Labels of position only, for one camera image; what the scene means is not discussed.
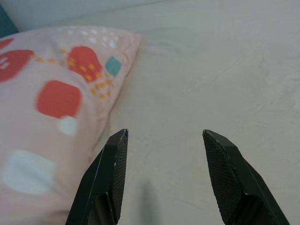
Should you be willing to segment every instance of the mattress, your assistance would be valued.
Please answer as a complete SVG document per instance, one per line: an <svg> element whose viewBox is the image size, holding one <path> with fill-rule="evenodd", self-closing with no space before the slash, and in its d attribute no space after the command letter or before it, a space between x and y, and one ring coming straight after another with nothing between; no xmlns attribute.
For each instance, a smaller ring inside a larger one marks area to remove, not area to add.
<svg viewBox="0 0 300 225"><path fill-rule="evenodd" d="M129 129L120 224L222 224L201 137L240 149L300 220L300 2L169 0L64 21L143 34L97 147Z"/></svg>

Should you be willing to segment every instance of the teal square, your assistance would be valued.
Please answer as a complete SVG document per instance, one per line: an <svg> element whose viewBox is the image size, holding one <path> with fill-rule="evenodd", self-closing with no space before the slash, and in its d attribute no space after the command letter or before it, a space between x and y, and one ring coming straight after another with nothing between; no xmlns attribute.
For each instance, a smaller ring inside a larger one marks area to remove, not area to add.
<svg viewBox="0 0 300 225"><path fill-rule="evenodd" d="M112 56L107 61L105 68L111 75L117 76L121 69L121 63Z"/></svg>

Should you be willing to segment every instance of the pink pillowcase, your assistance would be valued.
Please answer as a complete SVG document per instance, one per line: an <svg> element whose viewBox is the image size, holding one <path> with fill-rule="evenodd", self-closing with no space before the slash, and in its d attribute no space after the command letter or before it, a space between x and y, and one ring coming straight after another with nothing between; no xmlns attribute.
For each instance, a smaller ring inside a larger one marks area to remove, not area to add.
<svg viewBox="0 0 300 225"><path fill-rule="evenodd" d="M104 27L0 40L0 224L64 224L140 35Z"/></svg>

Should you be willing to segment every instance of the red shape print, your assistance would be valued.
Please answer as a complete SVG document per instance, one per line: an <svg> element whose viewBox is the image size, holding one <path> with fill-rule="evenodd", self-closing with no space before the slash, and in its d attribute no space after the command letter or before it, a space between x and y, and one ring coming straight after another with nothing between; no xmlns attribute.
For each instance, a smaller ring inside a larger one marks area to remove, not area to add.
<svg viewBox="0 0 300 225"><path fill-rule="evenodd" d="M48 81L37 97L37 110L45 115L61 118L78 112L81 104L80 90L70 84L52 80Z"/></svg>
<svg viewBox="0 0 300 225"><path fill-rule="evenodd" d="M74 47L68 55L69 69L84 77L86 82L92 82L99 77L102 66L95 52L86 46Z"/></svg>
<svg viewBox="0 0 300 225"><path fill-rule="evenodd" d="M31 50L14 50L0 55L0 82L17 76L33 54Z"/></svg>
<svg viewBox="0 0 300 225"><path fill-rule="evenodd" d="M0 49L4 48L5 46L9 45L14 39L6 39L4 41L0 41Z"/></svg>

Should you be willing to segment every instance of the patterned pillowcase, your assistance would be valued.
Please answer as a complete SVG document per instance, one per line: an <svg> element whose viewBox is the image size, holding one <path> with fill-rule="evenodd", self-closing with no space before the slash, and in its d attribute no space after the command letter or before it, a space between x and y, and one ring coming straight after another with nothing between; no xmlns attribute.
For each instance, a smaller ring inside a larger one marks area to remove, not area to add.
<svg viewBox="0 0 300 225"><path fill-rule="evenodd" d="M64 224L140 35L105 27L0 39L0 224Z"/></svg>

